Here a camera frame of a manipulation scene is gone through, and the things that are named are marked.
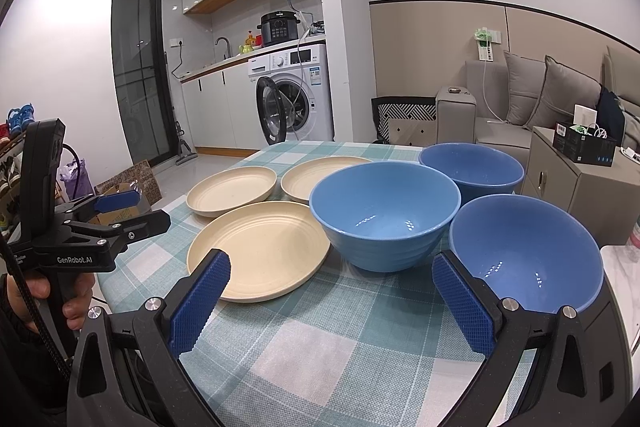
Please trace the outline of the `grey side cabinet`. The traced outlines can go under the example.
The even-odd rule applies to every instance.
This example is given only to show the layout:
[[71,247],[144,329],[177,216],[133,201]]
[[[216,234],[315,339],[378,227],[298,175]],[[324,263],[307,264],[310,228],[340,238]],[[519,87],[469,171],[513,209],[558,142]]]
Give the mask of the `grey side cabinet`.
[[626,244],[639,218],[639,166],[620,152],[610,167],[575,164],[555,150],[553,135],[534,129],[521,193],[565,210],[599,246]]

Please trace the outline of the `grey left cushion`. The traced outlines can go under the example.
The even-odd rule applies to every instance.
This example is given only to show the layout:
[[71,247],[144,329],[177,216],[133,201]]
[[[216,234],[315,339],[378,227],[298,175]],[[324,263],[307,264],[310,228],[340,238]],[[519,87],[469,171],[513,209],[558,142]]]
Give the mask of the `grey left cushion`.
[[532,116],[541,94],[546,65],[532,58],[504,52],[508,70],[509,108],[506,121],[524,126]]

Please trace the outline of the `cream plate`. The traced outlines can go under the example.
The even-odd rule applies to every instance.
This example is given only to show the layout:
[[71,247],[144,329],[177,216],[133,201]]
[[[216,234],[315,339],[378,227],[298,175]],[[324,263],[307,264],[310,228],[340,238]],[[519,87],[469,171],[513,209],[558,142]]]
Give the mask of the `cream plate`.
[[221,299],[261,303],[307,282],[326,259],[330,242],[308,206],[273,200],[232,210],[206,225],[189,247],[186,269],[193,272],[211,249],[230,259]]
[[307,205],[312,190],[321,180],[338,170],[367,162],[370,159],[355,156],[330,156],[305,161],[282,176],[281,188],[293,202]]
[[186,195],[186,205],[198,216],[216,219],[236,208],[263,202],[277,181],[277,173],[267,167],[224,170],[194,185]]

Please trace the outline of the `kitchen faucet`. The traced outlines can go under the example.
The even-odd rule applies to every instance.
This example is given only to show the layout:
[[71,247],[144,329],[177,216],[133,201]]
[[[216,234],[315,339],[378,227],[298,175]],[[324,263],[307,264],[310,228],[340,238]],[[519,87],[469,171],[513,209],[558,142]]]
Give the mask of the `kitchen faucet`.
[[215,41],[215,46],[218,46],[218,44],[221,44],[221,43],[224,45],[224,52],[222,52],[222,59],[227,60],[227,58],[231,57],[231,46],[230,46],[229,39],[224,36],[218,37]]

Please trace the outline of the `white kitchen base cabinets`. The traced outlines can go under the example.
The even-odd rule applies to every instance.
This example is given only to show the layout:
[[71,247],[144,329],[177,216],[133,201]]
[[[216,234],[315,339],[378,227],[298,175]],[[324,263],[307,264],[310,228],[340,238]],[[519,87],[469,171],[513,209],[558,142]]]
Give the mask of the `white kitchen base cabinets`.
[[248,75],[247,58],[181,83],[196,148],[261,150],[267,146],[258,117],[255,83]]

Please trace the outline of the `dark glass door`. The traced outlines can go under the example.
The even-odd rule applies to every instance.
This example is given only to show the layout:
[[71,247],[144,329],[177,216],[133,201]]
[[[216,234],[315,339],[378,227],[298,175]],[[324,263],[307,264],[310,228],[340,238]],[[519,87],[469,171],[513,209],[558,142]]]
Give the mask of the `dark glass door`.
[[131,160],[154,167],[178,150],[162,0],[112,0],[111,25],[116,98]]

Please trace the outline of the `grey sofa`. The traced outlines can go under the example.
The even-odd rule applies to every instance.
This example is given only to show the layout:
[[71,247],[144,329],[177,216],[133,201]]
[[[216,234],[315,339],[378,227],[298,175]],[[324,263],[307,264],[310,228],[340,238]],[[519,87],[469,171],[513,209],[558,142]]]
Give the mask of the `grey sofa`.
[[436,95],[436,141],[480,143],[526,165],[533,127],[552,129],[574,105],[596,106],[600,89],[614,93],[624,116],[623,147],[639,150],[639,57],[610,46],[593,79],[547,56],[506,52],[502,64],[472,60],[462,81]]

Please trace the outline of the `black patterned chair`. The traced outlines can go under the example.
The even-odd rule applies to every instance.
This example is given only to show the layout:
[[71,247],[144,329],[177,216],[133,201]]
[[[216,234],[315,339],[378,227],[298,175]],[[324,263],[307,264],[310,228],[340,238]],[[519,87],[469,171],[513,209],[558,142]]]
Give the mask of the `black patterned chair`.
[[378,96],[372,98],[371,107],[378,144],[390,144],[390,128],[400,131],[397,124],[390,124],[392,120],[426,122],[426,129],[435,129],[436,100],[432,96]]

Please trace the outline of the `black pressure cooker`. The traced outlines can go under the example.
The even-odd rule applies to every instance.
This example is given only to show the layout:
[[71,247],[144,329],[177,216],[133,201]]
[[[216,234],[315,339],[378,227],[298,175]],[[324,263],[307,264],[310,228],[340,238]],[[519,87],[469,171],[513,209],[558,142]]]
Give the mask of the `black pressure cooker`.
[[292,11],[276,11],[264,14],[257,26],[263,46],[274,46],[298,38],[300,20]]

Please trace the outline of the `blue bowl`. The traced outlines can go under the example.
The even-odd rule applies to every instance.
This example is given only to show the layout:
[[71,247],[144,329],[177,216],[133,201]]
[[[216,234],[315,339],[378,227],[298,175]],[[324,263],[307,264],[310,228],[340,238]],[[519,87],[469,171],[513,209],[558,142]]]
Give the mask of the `blue bowl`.
[[419,162],[446,174],[457,184],[461,205],[485,195],[512,194],[525,176],[515,158],[482,144],[434,144],[422,150]]
[[573,216],[541,199],[492,194],[471,200],[451,221],[449,247],[472,277],[527,311],[582,312],[598,297],[600,249]]
[[342,258],[376,273],[421,262],[461,204],[459,187],[446,174],[391,160],[338,170],[309,199],[311,213]]

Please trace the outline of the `grey cushion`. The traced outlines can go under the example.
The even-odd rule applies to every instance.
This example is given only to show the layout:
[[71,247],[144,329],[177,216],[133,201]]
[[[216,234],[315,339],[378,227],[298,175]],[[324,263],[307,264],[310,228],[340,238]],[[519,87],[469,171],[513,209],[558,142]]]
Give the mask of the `grey cushion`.
[[532,58],[504,52],[508,70],[509,108],[506,121],[524,126],[532,116],[541,94],[546,65]]
[[600,98],[601,83],[578,70],[544,57],[544,82],[532,116],[525,128],[554,128],[567,124],[574,117],[575,105],[595,109]]

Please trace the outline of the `white washing machine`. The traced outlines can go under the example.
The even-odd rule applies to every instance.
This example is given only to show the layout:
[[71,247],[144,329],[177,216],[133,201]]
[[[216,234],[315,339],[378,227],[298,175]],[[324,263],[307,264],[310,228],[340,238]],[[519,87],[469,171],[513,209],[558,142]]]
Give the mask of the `white washing machine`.
[[323,42],[253,57],[248,78],[256,88],[258,122],[267,144],[334,139]]

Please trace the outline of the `brown cardboard box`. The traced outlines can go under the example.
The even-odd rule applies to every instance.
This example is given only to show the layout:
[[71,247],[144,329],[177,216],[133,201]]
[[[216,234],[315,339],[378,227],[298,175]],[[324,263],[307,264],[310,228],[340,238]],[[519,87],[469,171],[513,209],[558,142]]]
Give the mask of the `brown cardboard box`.
[[124,220],[139,217],[151,210],[151,206],[134,182],[119,183],[101,194],[94,205],[96,225],[114,225]]

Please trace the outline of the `grey right cushion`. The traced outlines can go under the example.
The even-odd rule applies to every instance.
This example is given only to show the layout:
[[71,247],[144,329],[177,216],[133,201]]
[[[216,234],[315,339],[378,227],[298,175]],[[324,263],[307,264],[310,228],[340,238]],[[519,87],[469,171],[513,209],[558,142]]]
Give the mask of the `grey right cushion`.
[[532,116],[525,128],[554,128],[567,124],[574,117],[575,105],[595,109],[600,98],[601,83],[578,70],[544,57],[544,82]]

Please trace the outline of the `purple plastic bag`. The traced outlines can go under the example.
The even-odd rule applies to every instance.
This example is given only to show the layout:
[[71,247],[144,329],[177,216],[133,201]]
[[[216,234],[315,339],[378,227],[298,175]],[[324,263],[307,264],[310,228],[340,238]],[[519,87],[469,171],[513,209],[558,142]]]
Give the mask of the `purple plastic bag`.
[[73,160],[62,166],[60,168],[60,181],[64,184],[69,200],[93,194],[93,187],[84,158],[81,158],[79,164]]

